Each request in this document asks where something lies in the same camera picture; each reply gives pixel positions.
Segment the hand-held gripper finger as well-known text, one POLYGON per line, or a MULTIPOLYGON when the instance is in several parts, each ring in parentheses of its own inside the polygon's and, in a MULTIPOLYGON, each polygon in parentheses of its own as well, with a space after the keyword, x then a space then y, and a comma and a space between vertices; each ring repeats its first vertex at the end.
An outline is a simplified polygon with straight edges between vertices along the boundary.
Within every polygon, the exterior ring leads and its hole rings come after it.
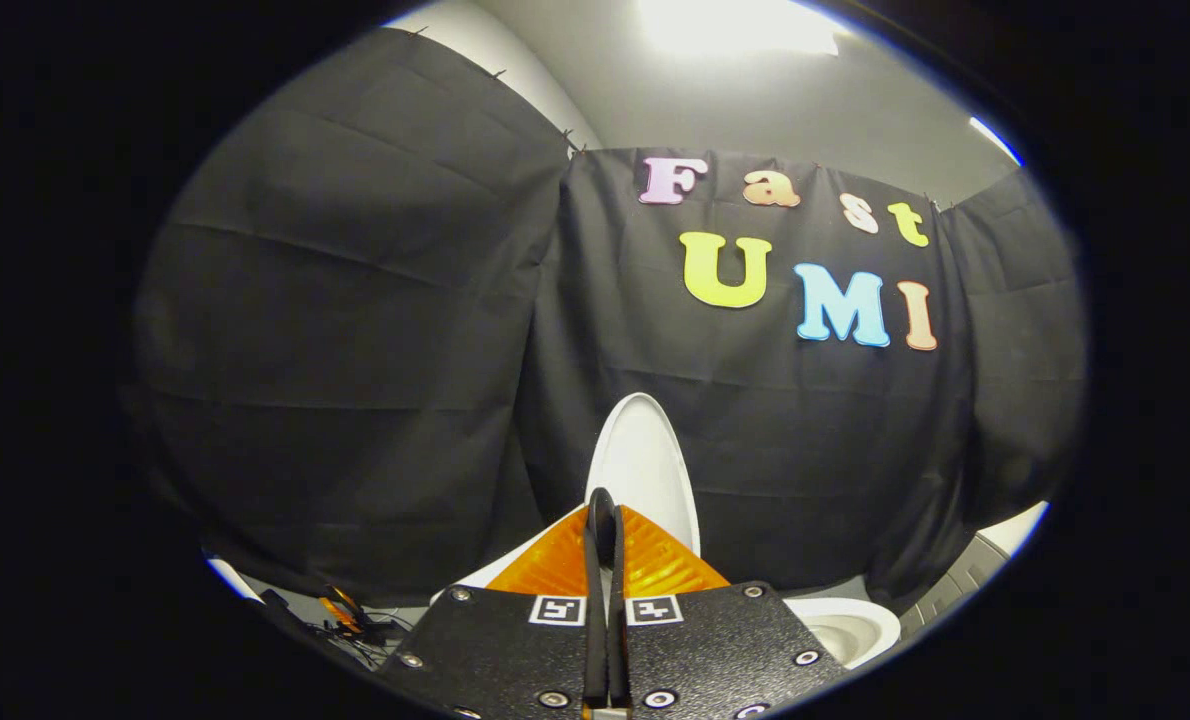
POLYGON ((607 694, 596 489, 540 536, 447 586, 381 676, 449 719, 585 719, 607 694))
POLYGON ((608 505, 608 703, 630 719, 747 719, 847 669, 765 582, 731 583, 671 533, 608 505))

